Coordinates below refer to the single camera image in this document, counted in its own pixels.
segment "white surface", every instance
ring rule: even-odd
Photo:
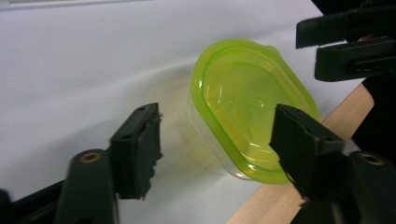
[[[148,0],[0,0],[0,9],[29,9],[41,7],[70,7],[95,4],[115,4]]]
[[[193,163],[177,119],[199,54],[222,38],[272,45],[324,118],[359,83],[314,79],[316,48],[295,49],[307,0],[146,1],[0,11],[0,188],[12,200],[107,148],[132,111],[159,102],[164,157],[147,199],[119,201],[126,223],[224,223],[259,186]]]

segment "container lid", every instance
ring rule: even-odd
[[[320,121],[315,101],[279,52],[245,39],[220,40],[200,55],[191,99],[233,164],[268,184],[289,183],[269,146],[276,105]]]

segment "plastic container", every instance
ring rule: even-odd
[[[271,46],[224,39],[209,46],[191,74],[180,130],[203,166],[268,184],[289,183],[269,146],[277,104],[320,120],[315,101]]]

